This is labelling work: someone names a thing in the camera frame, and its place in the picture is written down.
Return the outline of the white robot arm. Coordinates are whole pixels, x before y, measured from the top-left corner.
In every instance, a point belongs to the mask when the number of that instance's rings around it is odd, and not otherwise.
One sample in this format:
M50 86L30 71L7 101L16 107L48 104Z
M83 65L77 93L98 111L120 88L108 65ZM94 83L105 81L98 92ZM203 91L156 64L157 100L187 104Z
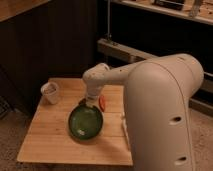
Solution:
M111 69L98 64L83 74L86 101L106 85L122 85L134 171L196 171L189 100L204 71L188 54L156 57Z

